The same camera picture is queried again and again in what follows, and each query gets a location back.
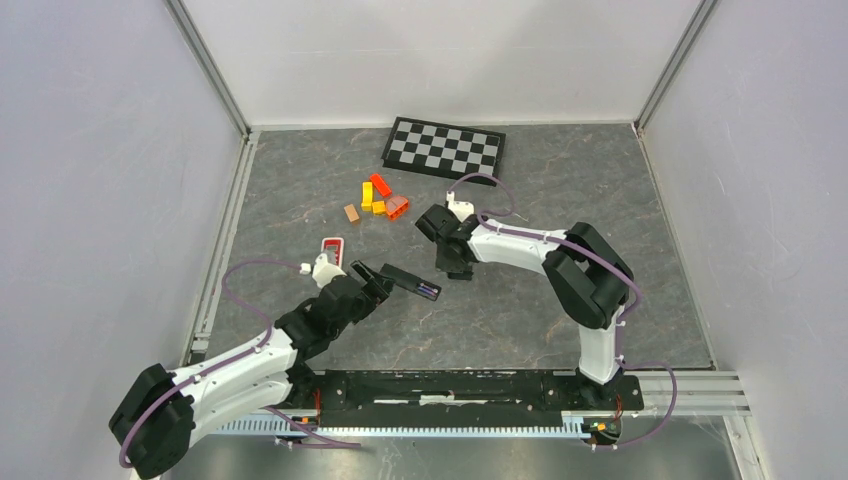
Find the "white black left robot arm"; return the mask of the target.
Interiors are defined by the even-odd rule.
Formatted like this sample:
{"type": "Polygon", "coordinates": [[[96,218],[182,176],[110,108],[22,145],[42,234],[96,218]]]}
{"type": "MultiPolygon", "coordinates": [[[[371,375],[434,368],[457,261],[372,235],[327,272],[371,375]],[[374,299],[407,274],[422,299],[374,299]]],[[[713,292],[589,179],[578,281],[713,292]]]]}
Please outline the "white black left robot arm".
{"type": "Polygon", "coordinates": [[[120,466],[153,479],[226,423],[282,402],[306,405],[314,394],[307,360],[369,316],[395,286],[360,261],[351,266],[346,273],[326,253],[294,264],[291,270],[310,277],[318,294],[276,321],[263,315],[256,338],[194,365],[142,370],[108,422],[120,466]]]}

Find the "blue purple AAA battery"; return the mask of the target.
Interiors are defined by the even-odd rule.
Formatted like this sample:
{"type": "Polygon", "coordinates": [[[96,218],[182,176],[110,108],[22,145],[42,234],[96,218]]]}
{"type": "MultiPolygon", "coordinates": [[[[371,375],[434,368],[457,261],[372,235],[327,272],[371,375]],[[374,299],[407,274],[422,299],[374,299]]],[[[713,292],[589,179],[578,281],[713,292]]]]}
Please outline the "blue purple AAA battery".
{"type": "Polygon", "coordinates": [[[420,295],[425,296],[425,297],[429,297],[431,299],[436,299],[439,295],[439,290],[437,288],[431,288],[429,285],[426,285],[426,284],[423,284],[423,283],[418,284],[416,286],[416,291],[420,295]]]}

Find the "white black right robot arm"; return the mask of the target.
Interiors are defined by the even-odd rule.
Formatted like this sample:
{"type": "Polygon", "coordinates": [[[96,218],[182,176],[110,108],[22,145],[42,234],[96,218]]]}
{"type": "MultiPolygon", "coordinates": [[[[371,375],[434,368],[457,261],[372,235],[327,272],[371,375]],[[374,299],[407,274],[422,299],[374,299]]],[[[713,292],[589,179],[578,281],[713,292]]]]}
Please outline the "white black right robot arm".
{"type": "Polygon", "coordinates": [[[579,325],[580,400],[602,408],[617,396],[615,378],[623,365],[618,321],[641,294],[630,267],[592,225],[577,222],[553,231],[520,228],[446,203],[432,205],[415,226],[436,245],[436,269],[450,279],[471,279],[478,263],[545,276],[566,315],[579,325]]]}

